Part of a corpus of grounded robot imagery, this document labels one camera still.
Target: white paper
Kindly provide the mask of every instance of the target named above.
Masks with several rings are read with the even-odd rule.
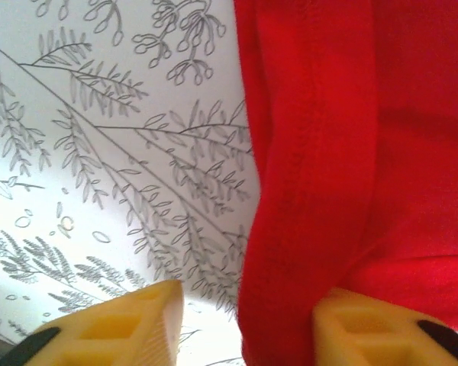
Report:
[[[179,364],[242,364],[245,113],[229,0],[0,0],[0,339],[180,278]]]

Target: red cloth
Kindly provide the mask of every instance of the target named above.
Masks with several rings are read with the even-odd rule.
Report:
[[[261,199],[248,365],[312,365],[341,286],[458,328],[458,2],[235,0]]]

